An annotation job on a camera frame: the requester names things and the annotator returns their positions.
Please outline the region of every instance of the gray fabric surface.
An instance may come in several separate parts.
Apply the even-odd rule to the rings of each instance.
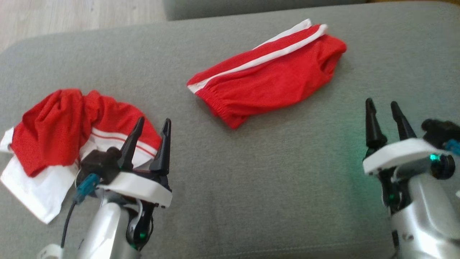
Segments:
[[[416,133],[426,118],[460,123],[460,9],[440,2],[319,7],[189,20],[18,43],[0,55],[0,130],[60,88],[97,89],[172,120],[170,208],[155,213],[144,258],[382,258],[393,253],[377,179],[364,176],[364,101],[397,140],[390,102]],[[304,102],[254,116],[238,130],[214,118],[185,83],[303,19],[348,44],[334,79]],[[0,155],[4,168],[10,156]],[[459,174],[443,182],[455,199]],[[70,205],[40,223],[0,185],[3,258],[58,243]],[[75,254],[98,201],[72,216]]]
[[[168,20],[182,20],[365,2],[366,0],[163,0],[163,5]]]

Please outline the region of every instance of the white stripe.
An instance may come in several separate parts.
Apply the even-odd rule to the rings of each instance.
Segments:
[[[234,73],[234,72],[238,72],[238,71],[242,71],[242,70],[245,70],[245,69],[248,69],[248,68],[251,68],[251,67],[255,67],[255,66],[258,66],[260,64],[263,64],[265,62],[268,62],[270,60],[273,60],[273,59],[276,59],[276,58],[279,58],[281,56],[284,56],[284,55],[287,55],[291,52],[294,52],[298,49],[300,49],[301,47],[307,45],[308,43],[311,43],[312,41],[316,40],[317,38],[319,38],[320,36],[324,35],[326,33],[326,30],[328,29],[328,26],[326,24],[321,24],[318,31],[316,31],[314,34],[312,34],[310,37],[306,38],[306,39],[303,39],[297,43],[294,43],[293,45],[290,45],[290,46],[287,46],[286,48],[284,49],[280,49],[280,50],[277,50],[277,51],[274,51],[272,53],[269,53],[265,56],[262,56],[260,58],[257,58],[257,59],[254,59],[254,60],[251,60],[245,64],[242,64],[236,68],[233,68],[233,69],[230,69],[230,70],[227,70],[227,71],[224,71],[224,72],[221,72],[217,75],[214,75],[210,78],[207,78],[201,82],[198,82],[196,84],[192,84],[192,85],[188,85],[187,87],[189,88],[190,91],[192,91],[192,93],[196,93],[197,91],[203,89],[206,84],[213,78],[216,78],[216,77],[219,77],[219,76],[223,76],[223,75],[227,75],[227,74],[230,74],[230,73]]]
[[[260,47],[260,46],[262,46],[262,45],[264,45],[264,44],[266,44],[266,43],[269,43],[269,42],[272,42],[272,41],[276,41],[276,40],[278,40],[278,39],[281,39],[282,37],[289,36],[289,35],[291,35],[291,34],[294,34],[294,33],[296,33],[296,32],[299,32],[299,31],[301,31],[301,30],[303,30],[303,29],[307,29],[307,28],[310,28],[310,27],[311,27],[311,20],[310,20],[310,19],[306,19],[306,20],[302,21],[301,23],[296,24],[294,27],[292,27],[292,28],[290,28],[290,29],[288,29],[288,30],[285,30],[284,32],[282,32],[282,33],[276,35],[275,37],[273,37],[273,38],[267,40],[266,42],[260,44],[259,46],[255,47],[255,48],[253,48],[253,49],[256,49],[256,48],[258,48],[258,47]]]
[[[119,139],[123,139],[123,140],[126,140],[126,138],[128,137],[127,135],[123,134],[123,133],[116,133],[116,132],[105,132],[105,131],[102,131],[102,130],[98,130],[96,128],[93,128],[91,130],[91,132],[93,134],[96,134],[98,136],[101,136],[101,137],[107,137],[107,138],[119,138]],[[156,149],[153,148],[152,146],[150,146],[149,144],[145,143],[145,142],[142,142],[142,141],[138,141],[138,143],[136,144],[137,147],[141,147],[145,150],[147,150],[148,152],[152,153],[152,154],[156,154]]]

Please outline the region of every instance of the blue connector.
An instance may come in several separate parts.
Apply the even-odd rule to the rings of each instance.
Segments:
[[[88,175],[85,180],[77,187],[77,192],[74,195],[74,202],[80,205],[88,194],[94,192],[99,185],[99,176],[96,174]]]
[[[460,143],[451,139],[446,144],[446,150],[460,156]]]

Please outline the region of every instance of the couch cushion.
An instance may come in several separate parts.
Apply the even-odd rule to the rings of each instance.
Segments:
[[[0,130],[60,88],[135,104],[157,130],[172,120],[170,208],[155,212],[146,258],[389,258],[388,214],[363,173],[364,101],[397,140],[396,100],[418,136],[426,118],[460,123],[460,9],[440,2],[319,7],[49,35],[0,55]],[[197,72],[311,18],[348,45],[331,83],[302,103],[231,130],[185,86]],[[10,156],[0,155],[4,168]],[[459,174],[442,184],[457,212]],[[63,213],[43,225],[0,185],[4,258],[57,243]],[[76,208],[72,257],[99,202]]]
[[[366,0],[163,0],[163,6],[168,20],[183,20],[365,2]]]

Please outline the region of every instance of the robotic arm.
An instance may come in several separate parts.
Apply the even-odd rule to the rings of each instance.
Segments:
[[[37,256],[39,259],[62,258],[67,224],[75,206],[83,201],[88,179],[90,196],[101,199],[85,239],[80,245],[79,259],[136,259],[153,231],[153,210],[166,208],[173,197],[169,188],[169,155],[171,120],[166,119],[161,131],[160,148],[148,170],[133,169],[132,158],[142,134],[144,118],[139,118],[121,150],[93,150],[81,161],[76,179],[77,195],[69,211],[61,246],[51,244]]]
[[[382,185],[382,200],[391,215],[393,244],[398,258],[460,258],[460,220],[438,179],[449,179],[459,152],[460,127],[426,120],[423,139],[416,137],[396,102],[391,103],[400,141],[387,145],[374,103],[366,100],[366,175]]]

